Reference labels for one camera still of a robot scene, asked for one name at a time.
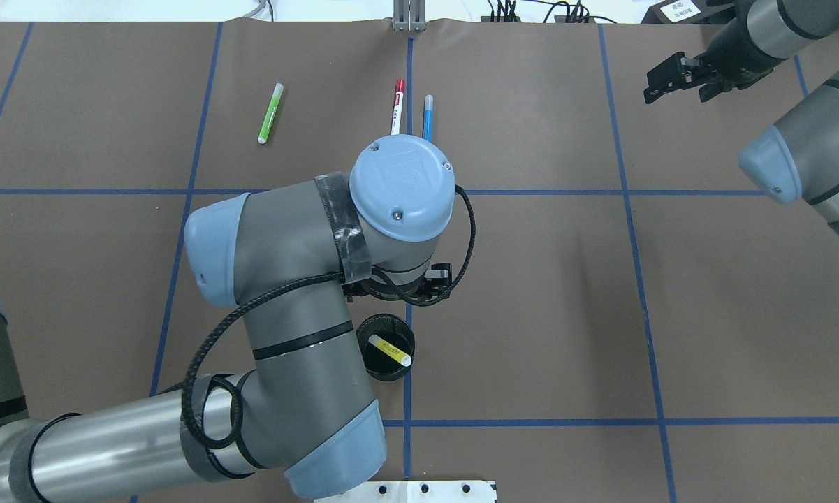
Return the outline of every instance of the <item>black cable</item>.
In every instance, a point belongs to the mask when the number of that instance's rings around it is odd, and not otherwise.
[[[569,3],[567,3],[567,2],[550,3],[550,10],[547,10],[546,15],[543,17],[543,22],[547,22],[547,20],[550,19],[550,14],[553,13],[553,9],[556,9],[556,7],[558,7],[558,6],[565,6],[565,15],[566,15],[566,17],[569,16],[569,12],[570,12],[570,9],[571,9],[571,6],[570,6]]]
[[[607,22],[618,24],[617,20],[608,19],[605,16],[584,16],[582,18],[578,18],[578,19],[574,20],[573,22],[587,22],[588,20],[591,20],[591,19],[602,19],[602,20],[607,20]]]
[[[202,362],[204,362],[205,357],[208,356],[208,351],[211,351],[211,348],[218,340],[220,340],[221,335],[227,331],[227,328],[230,328],[230,325],[232,325],[234,321],[242,318],[242,316],[251,311],[251,309],[263,305],[263,303],[273,300],[276,297],[282,296],[282,294],[301,289],[301,287],[304,286],[310,286],[310,284],[326,283],[327,281],[333,280],[342,281],[344,277],[344,273],[340,271],[330,272],[319,276],[305,277],[292,281],[291,283],[283,284],[283,286],[280,286],[278,289],[262,293],[259,296],[254,297],[254,299],[249,300],[249,302],[246,302],[234,309],[233,312],[228,314],[221,320],[220,323],[217,324],[217,327],[212,330],[211,334],[208,335],[208,338],[205,338],[202,346],[198,348],[195,356],[193,356],[192,362],[189,364],[189,368],[187,368],[187,375],[183,378],[182,385],[180,386],[180,389],[182,389],[182,394],[180,394],[180,407],[182,408],[180,411],[180,419],[183,420],[183,424],[187,427],[189,434],[192,435],[198,443],[208,449],[223,449],[225,446],[236,442],[238,437],[241,437],[242,435],[242,395],[236,386],[227,379],[216,378],[215,376],[215,378],[212,378],[212,385],[223,388],[225,391],[230,393],[230,433],[228,433],[226,437],[222,437],[222,439],[212,439],[205,434],[202,414],[196,416],[196,414],[193,413],[193,385],[196,383],[198,368],[202,365]]]
[[[476,222],[474,222],[474,211],[472,210],[472,203],[469,202],[469,196],[466,194],[466,191],[463,190],[460,185],[457,185],[457,194],[460,194],[460,197],[463,198],[463,203],[466,204],[466,211],[469,214],[469,245],[466,248],[466,258],[463,261],[463,267],[460,268],[460,272],[458,272],[457,277],[453,278],[453,282],[447,289],[444,289],[439,296],[433,298],[432,300],[416,300],[411,299],[406,292],[404,292],[397,284],[394,284],[391,281],[391,278],[388,277],[383,271],[380,271],[378,268],[372,268],[372,274],[378,276],[387,284],[388,288],[393,290],[394,293],[409,305],[415,305],[417,307],[428,307],[432,305],[436,305],[436,303],[441,302],[441,300],[446,299],[453,289],[457,287],[457,284],[460,283],[460,280],[463,278],[464,274],[466,274],[466,270],[469,267],[469,261],[472,258],[472,251],[474,249],[474,238],[476,238]]]

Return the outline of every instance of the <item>blue tape line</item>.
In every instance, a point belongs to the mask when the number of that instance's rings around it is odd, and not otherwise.
[[[470,196],[620,196],[624,192],[618,190],[547,190],[547,189],[472,189],[466,190]]]
[[[563,428],[572,426],[659,426],[657,419],[416,419],[417,428]]]
[[[624,213],[627,216],[627,231],[630,234],[630,249],[634,257],[634,273],[636,273],[636,290],[639,293],[640,306],[643,308],[643,322],[645,323],[645,338],[649,353],[649,370],[652,375],[652,392],[655,394],[655,411],[658,419],[664,419],[664,405],[662,404],[662,386],[658,379],[658,364],[655,360],[655,344],[652,343],[652,326],[649,322],[649,306],[645,298],[645,284],[643,284],[643,268],[640,265],[639,246],[636,243],[636,229],[634,228],[633,209],[630,206],[630,192],[627,187],[627,172],[624,167],[624,153],[621,149],[621,135],[618,130],[618,114],[615,110],[615,95],[611,88],[611,73],[608,69],[608,50],[605,45],[605,31],[601,25],[596,25],[599,32],[599,45],[602,56],[602,71],[605,76],[605,89],[608,94],[608,112],[611,115],[611,133],[615,140],[615,153],[618,157],[618,172],[621,177],[621,190],[624,191]],[[664,472],[668,483],[668,496],[671,503],[677,503],[677,489],[674,484],[674,470],[671,462],[671,446],[668,443],[668,429],[664,424],[659,425],[662,437],[662,456],[664,458]]]
[[[665,419],[667,426],[720,426],[770,424],[839,424],[839,416],[823,417],[701,417]]]
[[[413,134],[413,37],[407,38],[407,134]],[[407,305],[405,321],[413,327],[413,306]],[[412,432],[410,418],[413,414],[413,372],[404,377],[404,480],[413,471]]]
[[[158,338],[158,349],[155,351],[155,364],[152,372],[152,385],[149,386],[149,395],[158,392],[158,379],[161,376],[161,362],[164,360],[164,346],[168,339],[168,328],[170,325],[171,308],[174,305],[174,293],[177,290],[177,276],[180,273],[180,257],[183,255],[183,235],[186,229],[189,208],[192,204],[193,185],[196,184],[196,172],[198,172],[198,160],[202,150],[202,136],[205,134],[205,122],[208,121],[208,105],[211,102],[211,88],[214,85],[214,68],[217,66],[217,54],[221,47],[221,33],[224,32],[224,23],[217,23],[217,32],[214,35],[214,53],[211,56],[211,67],[208,70],[208,84],[205,86],[205,100],[202,102],[202,117],[199,119],[198,137],[196,137],[196,148],[193,151],[192,168],[189,170],[189,188],[187,198],[183,203],[183,216],[180,219],[180,229],[177,232],[177,249],[174,251],[174,265],[170,271],[170,284],[168,286],[167,301],[164,305],[164,318],[161,321],[161,334]]]
[[[406,305],[404,321],[413,328],[413,306]],[[413,372],[404,376],[404,480],[408,481],[413,472],[413,443],[411,428],[413,425]]]
[[[388,427],[401,427],[404,421],[383,421]],[[618,418],[618,419],[414,419],[415,428],[584,428],[584,427],[655,427],[655,426],[733,426],[780,424],[839,424],[839,416],[780,417],[690,417],[690,418]]]
[[[227,195],[270,189],[0,189],[0,195]]]
[[[627,193],[632,196],[764,196],[764,191],[738,190],[659,190],[659,189],[629,189]]]
[[[795,70],[798,73],[798,83],[801,85],[801,92],[807,98],[810,92],[808,92],[808,83],[805,81],[805,71],[801,68],[801,59],[798,57],[798,54],[795,54],[792,60],[795,61]]]
[[[0,115],[3,114],[6,99],[10,96],[10,89],[13,88],[13,82],[16,80],[16,73],[19,71],[19,65],[21,64],[23,55],[25,55],[25,48],[27,48],[27,41],[31,38],[32,29],[34,29],[34,23],[30,22],[25,31],[25,37],[22,38],[22,43],[19,46],[19,52],[16,54],[16,61],[13,63],[13,69],[10,71],[10,77],[6,80],[6,86],[3,87],[3,95],[0,96]]]
[[[413,134],[413,37],[407,38],[407,134]]]
[[[0,189],[0,195],[238,195],[271,189]],[[470,196],[620,196],[618,189],[467,189]],[[763,196],[755,190],[630,189],[632,196]]]

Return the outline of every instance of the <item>wire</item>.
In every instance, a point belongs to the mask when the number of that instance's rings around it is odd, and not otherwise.
[[[565,6],[565,15],[566,15],[566,17],[569,16],[569,11],[571,9],[571,6],[569,5],[569,3],[567,3],[567,2],[550,3],[550,10],[547,10],[546,15],[543,17],[543,22],[547,22],[547,20],[550,19],[550,14],[553,13],[553,9],[556,9],[556,7],[558,7],[558,6]]]
[[[237,321],[237,319],[251,311],[251,309],[263,305],[263,303],[273,300],[276,297],[282,296],[282,294],[301,289],[301,287],[304,286],[310,286],[310,284],[326,283],[327,281],[335,280],[342,281],[344,277],[344,273],[340,271],[330,272],[327,274],[320,274],[319,276],[305,277],[292,281],[291,283],[283,284],[283,286],[280,286],[278,289],[262,293],[259,296],[254,297],[254,299],[249,300],[249,302],[246,302],[234,309],[233,312],[228,314],[221,320],[220,323],[217,324],[217,327],[212,330],[211,334],[208,335],[208,338],[205,338],[202,346],[198,348],[195,356],[193,356],[192,362],[190,362],[189,368],[187,368],[186,377],[183,378],[182,385],[180,386],[180,389],[182,389],[182,392],[180,393],[180,407],[182,408],[180,419],[183,420],[183,424],[187,427],[189,434],[192,435],[198,443],[208,449],[223,449],[225,446],[236,442],[236,440],[242,436],[242,395],[236,386],[227,379],[215,376],[212,378],[211,384],[209,385],[209,391],[211,389],[210,386],[215,385],[218,386],[218,388],[223,388],[225,391],[230,393],[230,433],[228,433],[226,437],[222,437],[222,439],[212,439],[205,433],[202,414],[200,413],[196,416],[196,414],[193,413],[193,385],[196,383],[198,369],[202,365],[202,362],[204,362],[205,357],[208,356],[208,351],[211,351],[211,348],[218,340],[220,340],[221,335],[227,331],[227,328],[230,328],[230,325],[232,325],[234,321]]]
[[[567,3],[566,1],[560,2],[544,2],[544,0],[525,0],[525,2],[534,2],[534,3],[544,3],[547,6],[550,6],[550,10],[547,10],[546,16],[543,17],[543,22],[547,22],[550,19],[550,14],[553,13],[553,9],[556,9],[556,6],[565,6],[565,22],[566,23],[576,23],[576,22],[590,22],[590,20],[594,19],[601,19],[607,20],[607,22],[612,22],[618,24],[616,20],[612,20],[605,16],[594,16],[590,14],[590,9],[586,8],[584,4],[578,3]]]
[[[476,222],[474,222],[474,211],[472,210],[472,203],[469,202],[469,196],[466,194],[466,191],[463,190],[460,185],[457,185],[457,194],[460,194],[460,197],[463,198],[463,203],[466,204],[466,211],[469,214],[469,245],[466,248],[466,258],[463,261],[463,267],[460,268],[460,272],[458,272],[457,277],[453,278],[453,283],[444,289],[441,294],[437,297],[433,298],[432,300],[416,300],[410,298],[407,295],[407,292],[404,292],[397,284],[394,284],[391,281],[391,278],[388,277],[383,271],[379,270],[378,268],[372,268],[372,274],[378,276],[387,284],[388,288],[394,290],[394,293],[397,294],[400,300],[403,300],[409,305],[415,305],[417,307],[428,307],[432,305],[436,305],[436,303],[441,302],[448,298],[451,294],[451,291],[457,287],[457,284],[460,283],[460,280],[463,278],[464,274],[466,274],[466,270],[469,267],[469,261],[472,260],[472,252],[474,249],[474,238],[476,238]]]
[[[584,16],[582,18],[578,18],[578,19],[574,20],[573,22],[587,22],[588,20],[591,20],[591,19],[602,19],[602,20],[607,20],[607,22],[610,22],[610,23],[613,23],[613,24],[618,24],[617,20],[610,19],[610,18],[607,18],[605,16]]]
[[[257,13],[260,13],[261,10],[263,10],[265,7],[268,7],[270,9],[270,20],[276,20],[273,19],[275,18],[275,16],[273,15],[273,2],[271,0],[257,0],[257,7],[253,9],[252,12],[247,13],[243,17],[253,18],[257,15]]]

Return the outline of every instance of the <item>silver robot arm segment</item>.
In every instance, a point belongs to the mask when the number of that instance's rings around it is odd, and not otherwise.
[[[649,71],[646,103],[702,86],[701,101],[746,89],[813,41],[839,31],[839,0],[737,0],[736,19],[695,58]],[[771,198],[806,200],[839,235],[839,71],[752,141],[739,165]]]
[[[374,277],[383,270],[409,291],[429,267],[454,196],[451,164],[437,147],[388,136],[363,150],[348,175],[196,210],[187,256],[199,289],[218,306],[326,273],[385,289]],[[108,500],[275,467],[298,497],[317,499],[372,477],[386,456],[384,429],[342,282],[292,290],[244,320],[256,369],[192,386],[193,413],[213,439],[231,432],[231,393],[216,385],[225,379],[240,391],[241,434],[230,445],[209,449],[190,433],[181,391],[54,421],[17,411],[0,417],[0,503]],[[0,315],[0,340],[5,333]],[[0,357],[13,362],[4,342]],[[21,395],[11,374],[0,389]]]

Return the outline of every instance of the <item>label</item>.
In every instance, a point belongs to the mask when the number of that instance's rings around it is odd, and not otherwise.
[[[696,14],[700,14],[701,10],[692,0],[680,0],[662,6],[662,12],[671,22],[681,22],[681,20],[690,19]]]

